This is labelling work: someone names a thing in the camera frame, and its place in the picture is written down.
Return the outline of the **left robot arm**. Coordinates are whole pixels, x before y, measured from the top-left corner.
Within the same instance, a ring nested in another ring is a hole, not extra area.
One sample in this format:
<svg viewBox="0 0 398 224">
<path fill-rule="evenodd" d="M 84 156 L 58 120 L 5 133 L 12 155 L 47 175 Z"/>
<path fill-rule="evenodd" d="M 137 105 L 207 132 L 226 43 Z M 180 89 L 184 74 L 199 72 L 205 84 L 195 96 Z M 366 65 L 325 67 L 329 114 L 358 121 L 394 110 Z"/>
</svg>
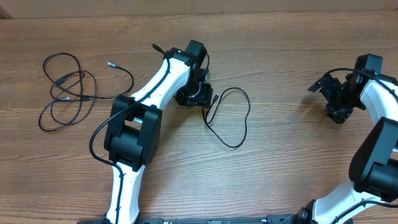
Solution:
<svg viewBox="0 0 398 224">
<path fill-rule="evenodd" d="M 160 141 L 162 112 L 171 99 L 186 107 L 207 108 L 213 89 L 207 82 L 209 69 L 201 65 L 205 46 L 191 40 L 185 50 L 163 53 L 158 72 L 131 96 L 113 101 L 104 148 L 113 163 L 113 191 L 102 223 L 135 223 L 144 169 L 153 160 Z"/>
</svg>

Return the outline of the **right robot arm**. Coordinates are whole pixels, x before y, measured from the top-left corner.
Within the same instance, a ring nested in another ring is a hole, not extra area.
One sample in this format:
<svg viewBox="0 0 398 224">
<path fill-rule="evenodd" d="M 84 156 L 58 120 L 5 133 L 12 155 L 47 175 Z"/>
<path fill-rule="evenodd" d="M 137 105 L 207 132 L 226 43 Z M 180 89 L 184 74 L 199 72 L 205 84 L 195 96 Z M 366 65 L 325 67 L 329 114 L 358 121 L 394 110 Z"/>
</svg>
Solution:
<svg viewBox="0 0 398 224">
<path fill-rule="evenodd" d="M 373 128 L 351 160 L 349 179 L 284 223 L 352 223 L 374 205 L 397 208 L 397 160 L 391 158 L 397 151 L 397 79 L 381 67 L 381 56 L 361 55 L 346 69 L 344 83 L 327 71 L 308 88 L 325 97 L 326 114 L 335 123 L 344 123 L 359 108 L 368 111 Z"/>
</svg>

